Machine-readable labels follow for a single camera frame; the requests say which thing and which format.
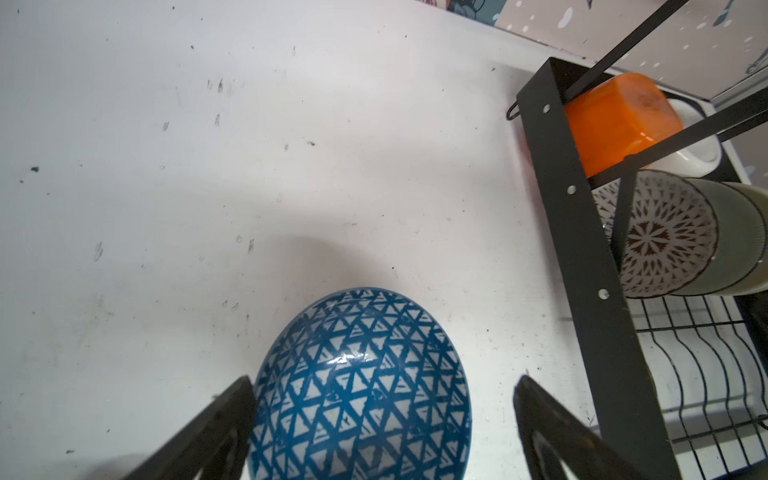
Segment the cream ceramic bowl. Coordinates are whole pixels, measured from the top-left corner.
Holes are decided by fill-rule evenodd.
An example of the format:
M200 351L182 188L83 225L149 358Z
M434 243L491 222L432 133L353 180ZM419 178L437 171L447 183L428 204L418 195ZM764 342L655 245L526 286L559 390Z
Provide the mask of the cream ceramic bowl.
M725 287L715 295L738 296L767 289L767 191L723 182L729 188L718 213L720 252L715 266Z

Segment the patterned ceramic bowl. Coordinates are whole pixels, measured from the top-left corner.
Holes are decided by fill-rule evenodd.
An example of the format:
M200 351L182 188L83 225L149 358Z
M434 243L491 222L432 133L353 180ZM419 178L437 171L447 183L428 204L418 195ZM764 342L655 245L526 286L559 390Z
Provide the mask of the patterned ceramic bowl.
M624 295L671 295L707 267L718 242L717 219L691 181L671 173L637 174L620 281Z

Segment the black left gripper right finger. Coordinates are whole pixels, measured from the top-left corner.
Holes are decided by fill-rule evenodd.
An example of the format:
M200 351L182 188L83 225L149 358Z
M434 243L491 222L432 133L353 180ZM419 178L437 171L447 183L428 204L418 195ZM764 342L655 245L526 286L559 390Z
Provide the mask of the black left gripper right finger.
M515 386L514 409L533 479L643 477L528 375Z

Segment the orange plastic bowl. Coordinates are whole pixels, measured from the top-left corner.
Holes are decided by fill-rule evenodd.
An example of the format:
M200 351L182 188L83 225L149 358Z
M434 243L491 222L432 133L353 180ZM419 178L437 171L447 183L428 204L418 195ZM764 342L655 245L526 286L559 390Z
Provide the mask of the orange plastic bowl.
M565 112L588 177L683 130L664 93L636 73L601 83L569 102Z

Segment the white plastic bowl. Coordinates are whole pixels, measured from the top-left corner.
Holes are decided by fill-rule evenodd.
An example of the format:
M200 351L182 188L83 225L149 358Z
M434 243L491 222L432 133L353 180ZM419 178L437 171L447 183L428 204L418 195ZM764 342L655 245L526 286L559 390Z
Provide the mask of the white plastic bowl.
M670 99L669 103L684 128L705 119L704 114L683 100ZM647 165L646 169L682 177L702 178L712 173L720 165L721 159L720 142L716 136L709 136Z

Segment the blue triangle pattern bowl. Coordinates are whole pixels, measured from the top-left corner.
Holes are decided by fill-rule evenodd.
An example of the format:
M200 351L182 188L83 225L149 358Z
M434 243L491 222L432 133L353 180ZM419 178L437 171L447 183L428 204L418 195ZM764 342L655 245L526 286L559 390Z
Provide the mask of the blue triangle pattern bowl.
M254 382L254 479L461 479L472 413L459 354L397 292L348 289L298 314Z

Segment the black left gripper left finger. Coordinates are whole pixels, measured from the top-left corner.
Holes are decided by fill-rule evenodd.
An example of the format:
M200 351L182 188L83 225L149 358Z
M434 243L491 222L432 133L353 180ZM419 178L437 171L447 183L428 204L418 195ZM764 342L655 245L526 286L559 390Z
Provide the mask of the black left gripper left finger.
M256 413L247 376L234 381L129 479L239 479Z

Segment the light green glazed bowl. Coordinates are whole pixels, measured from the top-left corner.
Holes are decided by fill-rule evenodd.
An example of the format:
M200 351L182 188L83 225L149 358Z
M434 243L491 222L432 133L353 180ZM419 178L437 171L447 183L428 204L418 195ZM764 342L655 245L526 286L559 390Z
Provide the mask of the light green glazed bowl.
M693 179L714 209L718 242L707 267L676 296L742 296L767 289L767 190Z

